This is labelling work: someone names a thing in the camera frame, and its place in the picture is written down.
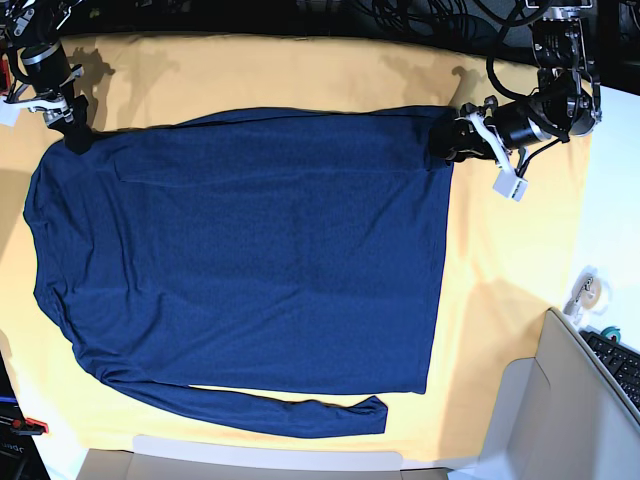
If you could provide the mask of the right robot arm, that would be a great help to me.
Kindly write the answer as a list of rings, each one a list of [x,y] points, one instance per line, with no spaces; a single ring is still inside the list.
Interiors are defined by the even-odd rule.
[[[83,67],[71,65],[60,29],[77,1],[1,3],[1,124],[12,127],[23,111],[41,113],[48,129],[63,135],[67,149],[87,152],[94,133],[88,100],[75,92]]]

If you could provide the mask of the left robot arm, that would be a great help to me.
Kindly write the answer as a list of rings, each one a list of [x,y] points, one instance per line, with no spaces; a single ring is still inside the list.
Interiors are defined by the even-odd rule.
[[[500,30],[486,58],[487,77],[500,95],[484,104],[467,103],[430,133],[432,155],[452,162],[468,158],[499,161],[499,156],[541,143],[545,149],[592,132],[602,119],[599,75],[588,54],[585,19],[590,1],[517,1],[507,17],[496,17]],[[508,32],[531,31],[537,87],[529,94],[508,89],[495,63]]]

